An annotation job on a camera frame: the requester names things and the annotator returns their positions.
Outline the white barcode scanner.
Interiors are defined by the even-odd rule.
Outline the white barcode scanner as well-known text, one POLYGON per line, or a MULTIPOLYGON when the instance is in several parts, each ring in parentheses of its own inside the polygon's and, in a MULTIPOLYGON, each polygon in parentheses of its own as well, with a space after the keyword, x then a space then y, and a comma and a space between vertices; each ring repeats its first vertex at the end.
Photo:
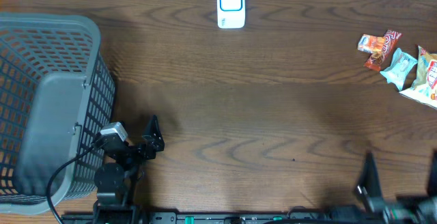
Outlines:
POLYGON ((221 29, 239 29, 245 25, 245 0, 217 0, 217 25, 221 29))

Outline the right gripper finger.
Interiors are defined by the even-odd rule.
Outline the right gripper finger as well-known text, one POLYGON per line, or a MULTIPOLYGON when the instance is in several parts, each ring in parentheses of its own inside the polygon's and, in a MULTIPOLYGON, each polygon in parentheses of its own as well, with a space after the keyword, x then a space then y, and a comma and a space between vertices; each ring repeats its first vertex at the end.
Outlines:
POLYGON ((365 155, 363 169, 354 188, 354 194, 368 212, 381 212, 384 208, 376 161, 371 152, 365 155))
POLYGON ((432 156, 432 163, 427 184, 427 194, 430 197, 435 197, 437 194, 437 151, 434 151, 432 156))

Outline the yellow red noodle packet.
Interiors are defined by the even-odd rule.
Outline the yellow red noodle packet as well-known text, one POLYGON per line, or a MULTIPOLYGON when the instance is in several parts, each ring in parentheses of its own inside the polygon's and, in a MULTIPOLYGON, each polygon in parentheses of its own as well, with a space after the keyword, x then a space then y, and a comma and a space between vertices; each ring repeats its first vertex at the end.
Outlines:
POLYGON ((418 50, 416 79, 411 87, 400 91, 400 94, 436 109, 436 54, 429 53, 421 46, 418 46, 418 50))

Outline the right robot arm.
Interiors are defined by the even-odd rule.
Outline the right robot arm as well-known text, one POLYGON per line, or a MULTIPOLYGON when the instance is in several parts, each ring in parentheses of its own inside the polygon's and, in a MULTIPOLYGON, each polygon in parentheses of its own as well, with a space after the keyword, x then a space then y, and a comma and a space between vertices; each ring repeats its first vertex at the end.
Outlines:
POLYGON ((433 153, 426 195, 401 195, 395 201, 383 197, 376 161, 366 153, 363 170, 354 193, 364 205, 337 206, 330 209, 332 221, 346 223, 435 223, 436 222, 436 153, 433 153))

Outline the small orange snack box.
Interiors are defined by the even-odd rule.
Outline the small orange snack box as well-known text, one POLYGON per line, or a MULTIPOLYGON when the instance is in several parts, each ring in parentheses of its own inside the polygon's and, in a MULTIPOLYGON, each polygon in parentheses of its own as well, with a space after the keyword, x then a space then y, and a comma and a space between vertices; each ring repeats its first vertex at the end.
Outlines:
POLYGON ((357 49, 366 53, 379 53, 382 52, 384 42, 384 37, 363 34, 358 41, 357 49))

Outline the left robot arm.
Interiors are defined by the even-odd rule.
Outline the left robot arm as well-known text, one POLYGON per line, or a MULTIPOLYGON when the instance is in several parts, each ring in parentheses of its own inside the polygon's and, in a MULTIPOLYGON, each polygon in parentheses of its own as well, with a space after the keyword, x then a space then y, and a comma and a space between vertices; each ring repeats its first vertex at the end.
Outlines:
POLYGON ((142 134, 144 143, 130 145, 127 138, 120 122, 107 124, 98 133, 96 147, 114 161, 103 164, 94 175, 97 201, 93 223, 147 223, 147 215, 133 198, 136 184, 144 176, 142 164, 165 148, 157 116, 152 116, 142 134))

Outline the grey plastic shopping basket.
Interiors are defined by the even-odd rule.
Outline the grey plastic shopping basket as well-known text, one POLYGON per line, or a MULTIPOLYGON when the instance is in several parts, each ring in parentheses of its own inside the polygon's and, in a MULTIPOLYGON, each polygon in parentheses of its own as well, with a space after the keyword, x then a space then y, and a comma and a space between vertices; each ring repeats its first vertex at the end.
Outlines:
POLYGON ((83 16, 1 14, 1 211, 40 214, 89 195, 115 84, 83 16))

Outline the mint white snack packet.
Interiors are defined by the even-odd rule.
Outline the mint white snack packet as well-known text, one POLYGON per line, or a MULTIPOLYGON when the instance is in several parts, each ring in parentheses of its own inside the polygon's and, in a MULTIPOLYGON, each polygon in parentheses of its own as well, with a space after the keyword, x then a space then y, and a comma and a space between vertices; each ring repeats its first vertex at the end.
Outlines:
POLYGON ((401 91, 406 77, 416 64, 417 60, 414 57, 397 48, 393 53, 390 66, 380 71, 380 74, 386 79, 387 83, 394 84, 401 91))

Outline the red Top chocolate bar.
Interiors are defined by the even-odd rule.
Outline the red Top chocolate bar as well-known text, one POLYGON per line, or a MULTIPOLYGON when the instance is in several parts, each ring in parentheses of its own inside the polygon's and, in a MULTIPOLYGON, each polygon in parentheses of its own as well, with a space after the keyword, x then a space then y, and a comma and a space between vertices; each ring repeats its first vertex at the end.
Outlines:
POLYGON ((403 33, 388 29, 382 37, 370 38, 369 43, 373 48, 364 67, 371 70, 381 71, 382 64, 394 49, 403 33))

